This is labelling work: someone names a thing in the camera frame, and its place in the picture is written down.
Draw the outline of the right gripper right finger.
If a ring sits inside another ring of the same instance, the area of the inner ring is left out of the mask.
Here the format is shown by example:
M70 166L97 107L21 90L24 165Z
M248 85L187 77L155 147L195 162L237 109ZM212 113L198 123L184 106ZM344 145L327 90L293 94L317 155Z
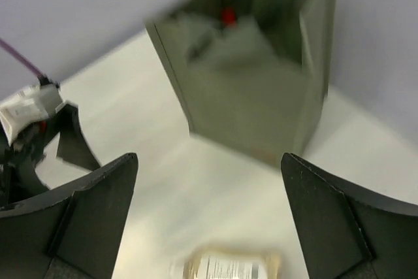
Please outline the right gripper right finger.
M295 155L281 173L310 278L416 278L417 205Z

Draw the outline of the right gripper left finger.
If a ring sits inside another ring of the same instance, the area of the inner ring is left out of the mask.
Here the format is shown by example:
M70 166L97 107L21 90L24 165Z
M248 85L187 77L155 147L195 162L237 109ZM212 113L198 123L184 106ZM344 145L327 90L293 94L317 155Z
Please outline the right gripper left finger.
M127 153L1 207L1 277L111 278L137 173L138 157Z

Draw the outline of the green dish soap bottle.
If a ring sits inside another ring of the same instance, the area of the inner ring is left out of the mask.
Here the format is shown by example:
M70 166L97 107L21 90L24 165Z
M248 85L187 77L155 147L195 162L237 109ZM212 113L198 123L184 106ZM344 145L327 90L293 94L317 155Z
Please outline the green dish soap bottle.
M237 24L238 18L236 11L232 7L224 7L221 9L220 15L221 27L232 27Z

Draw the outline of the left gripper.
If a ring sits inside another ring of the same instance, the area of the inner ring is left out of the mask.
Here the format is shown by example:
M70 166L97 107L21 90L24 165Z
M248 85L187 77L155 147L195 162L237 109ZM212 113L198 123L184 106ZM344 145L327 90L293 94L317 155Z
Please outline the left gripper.
M78 106L64 103L61 110L43 122L32 123L8 143L1 130L1 206L40 195L50 188L39 178L37 165L46 157L42 146L59 135L56 157L66 163L95 171L101 167L81 129Z

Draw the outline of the amber soap bottle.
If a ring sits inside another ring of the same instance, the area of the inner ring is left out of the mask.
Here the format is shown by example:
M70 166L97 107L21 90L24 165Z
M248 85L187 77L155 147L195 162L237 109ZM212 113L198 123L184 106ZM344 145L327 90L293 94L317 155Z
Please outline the amber soap bottle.
M173 261L166 278L277 279L281 278L281 254L272 248L206 244Z

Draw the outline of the green canvas bag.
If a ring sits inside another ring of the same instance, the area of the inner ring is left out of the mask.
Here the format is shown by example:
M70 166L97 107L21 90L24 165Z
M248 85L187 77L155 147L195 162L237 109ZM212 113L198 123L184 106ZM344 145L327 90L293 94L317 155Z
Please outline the green canvas bag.
M329 90L336 0L182 0L146 30L189 131L275 168ZM221 27L221 9L237 24Z

